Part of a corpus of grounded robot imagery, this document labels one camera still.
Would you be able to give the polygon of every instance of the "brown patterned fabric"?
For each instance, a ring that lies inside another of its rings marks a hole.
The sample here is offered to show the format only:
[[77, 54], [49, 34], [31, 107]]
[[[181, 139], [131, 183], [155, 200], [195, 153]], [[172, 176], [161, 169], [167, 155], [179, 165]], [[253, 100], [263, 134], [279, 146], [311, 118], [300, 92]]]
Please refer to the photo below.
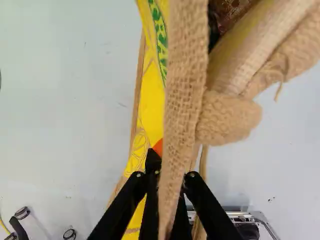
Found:
[[215, 15], [220, 33], [224, 34], [257, 2], [258, 0], [209, 0], [209, 10]]

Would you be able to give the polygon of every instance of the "yellow cable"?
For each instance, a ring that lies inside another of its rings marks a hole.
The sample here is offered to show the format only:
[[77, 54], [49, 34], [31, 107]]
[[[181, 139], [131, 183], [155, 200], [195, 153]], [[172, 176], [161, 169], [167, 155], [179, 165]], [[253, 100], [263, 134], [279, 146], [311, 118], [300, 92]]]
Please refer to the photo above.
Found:
[[11, 232], [8, 230], [8, 228], [5, 226], [4, 222], [2, 221], [1, 217], [0, 217], [0, 225], [1, 227], [3, 227], [3, 229], [5, 230], [5, 232], [10, 235]]

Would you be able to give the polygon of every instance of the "white wall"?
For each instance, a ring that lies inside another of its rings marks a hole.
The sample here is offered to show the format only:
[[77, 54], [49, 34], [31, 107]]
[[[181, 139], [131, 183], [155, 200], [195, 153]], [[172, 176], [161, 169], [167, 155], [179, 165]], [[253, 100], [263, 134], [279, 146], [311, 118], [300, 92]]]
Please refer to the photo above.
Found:
[[[133, 0], [0, 2], [6, 223], [28, 205], [52, 240], [70, 225], [80, 240], [100, 219], [127, 161], [140, 33]], [[277, 86], [261, 94], [251, 136], [209, 153], [221, 203], [262, 210], [284, 240], [318, 236], [319, 72], [285, 84], [278, 103]]]
[[[0, 212], [88, 235], [128, 159], [135, 1], [0, 2]], [[0, 239], [4, 233], [0, 229]]]
[[318, 239], [320, 64], [256, 101], [260, 125], [245, 141], [212, 147], [208, 185], [223, 205], [261, 210], [283, 240]]

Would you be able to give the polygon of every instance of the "burlap fabric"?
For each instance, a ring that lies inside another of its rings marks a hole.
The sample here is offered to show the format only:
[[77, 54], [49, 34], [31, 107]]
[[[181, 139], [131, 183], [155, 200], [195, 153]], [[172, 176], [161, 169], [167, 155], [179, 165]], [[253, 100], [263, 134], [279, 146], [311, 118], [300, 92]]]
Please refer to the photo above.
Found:
[[177, 0], [169, 5], [160, 240], [170, 234], [197, 143], [216, 146], [245, 138], [261, 118], [252, 98], [310, 68], [320, 56], [318, 0], [261, 0], [223, 36], [208, 60], [207, 4]]

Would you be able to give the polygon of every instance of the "yellow bag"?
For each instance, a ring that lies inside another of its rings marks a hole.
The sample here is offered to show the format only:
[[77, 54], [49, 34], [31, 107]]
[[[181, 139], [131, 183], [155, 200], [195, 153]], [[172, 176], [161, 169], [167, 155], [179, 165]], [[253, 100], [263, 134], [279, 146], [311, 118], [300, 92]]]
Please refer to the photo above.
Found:
[[[148, 148], [153, 148], [160, 156], [162, 155], [164, 134], [168, 59], [168, 33], [165, 19], [168, 18], [168, 1], [137, 0], [136, 3], [142, 20], [145, 47], [135, 134], [123, 173], [126, 178], [134, 171], [144, 171]], [[146, 197], [137, 206], [123, 240], [139, 238], [145, 203]]]

